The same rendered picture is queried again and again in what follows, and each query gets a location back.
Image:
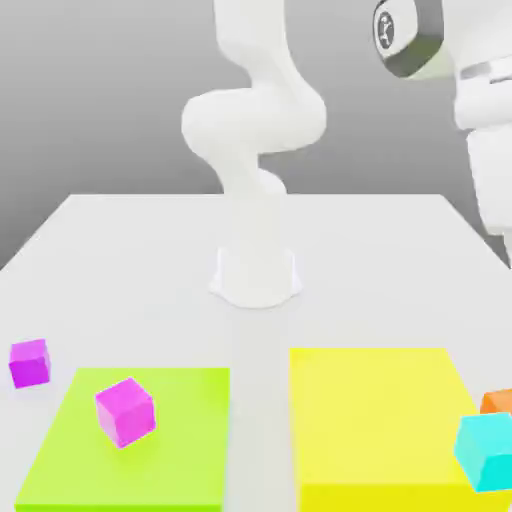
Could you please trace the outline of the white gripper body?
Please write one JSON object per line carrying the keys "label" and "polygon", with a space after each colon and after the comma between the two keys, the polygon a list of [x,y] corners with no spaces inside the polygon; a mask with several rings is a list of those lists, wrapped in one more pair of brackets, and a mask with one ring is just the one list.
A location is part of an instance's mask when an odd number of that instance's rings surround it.
{"label": "white gripper body", "polygon": [[460,70],[454,116],[463,130],[512,122],[512,55]]}

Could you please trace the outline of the small orange cube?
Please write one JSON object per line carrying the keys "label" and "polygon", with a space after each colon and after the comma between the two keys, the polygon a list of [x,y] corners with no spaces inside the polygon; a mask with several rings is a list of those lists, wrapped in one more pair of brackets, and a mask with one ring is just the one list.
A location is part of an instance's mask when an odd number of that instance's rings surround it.
{"label": "small orange cube", "polygon": [[480,413],[506,412],[512,415],[512,388],[486,392],[481,401]]}

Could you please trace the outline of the small cyan cube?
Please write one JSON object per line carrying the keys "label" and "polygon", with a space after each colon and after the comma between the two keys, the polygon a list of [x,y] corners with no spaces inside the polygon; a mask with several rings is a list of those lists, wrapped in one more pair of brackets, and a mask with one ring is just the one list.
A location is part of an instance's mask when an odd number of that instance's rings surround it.
{"label": "small cyan cube", "polygon": [[512,415],[463,416],[454,456],[475,492],[512,491]]}

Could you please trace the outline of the small magenta cube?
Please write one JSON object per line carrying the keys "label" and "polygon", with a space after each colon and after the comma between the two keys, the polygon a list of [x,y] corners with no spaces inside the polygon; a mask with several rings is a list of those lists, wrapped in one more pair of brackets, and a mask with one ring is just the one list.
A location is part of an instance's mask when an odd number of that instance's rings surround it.
{"label": "small magenta cube", "polygon": [[133,377],[98,392],[95,406],[101,428],[118,449],[156,428],[154,400]]}
{"label": "small magenta cube", "polygon": [[9,369],[16,389],[48,383],[51,362],[46,340],[36,339],[12,344]]}

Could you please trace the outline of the large yellow box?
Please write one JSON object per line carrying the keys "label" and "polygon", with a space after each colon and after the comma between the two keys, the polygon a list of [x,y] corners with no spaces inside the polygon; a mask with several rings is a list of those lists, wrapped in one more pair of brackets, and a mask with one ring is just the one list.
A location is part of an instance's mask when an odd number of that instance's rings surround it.
{"label": "large yellow box", "polygon": [[432,348],[290,352],[300,512],[483,512],[453,455],[476,408]]}

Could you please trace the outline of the large lime green box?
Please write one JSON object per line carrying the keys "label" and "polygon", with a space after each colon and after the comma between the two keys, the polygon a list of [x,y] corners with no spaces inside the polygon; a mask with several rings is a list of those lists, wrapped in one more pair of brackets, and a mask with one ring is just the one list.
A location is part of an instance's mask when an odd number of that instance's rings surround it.
{"label": "large lime green box", "polygon": [[[134,378],[156,428],[123,449],[101,429],[96,393]],[[16,498],[16,512],[223,512],[226,368],[79,368]]]}

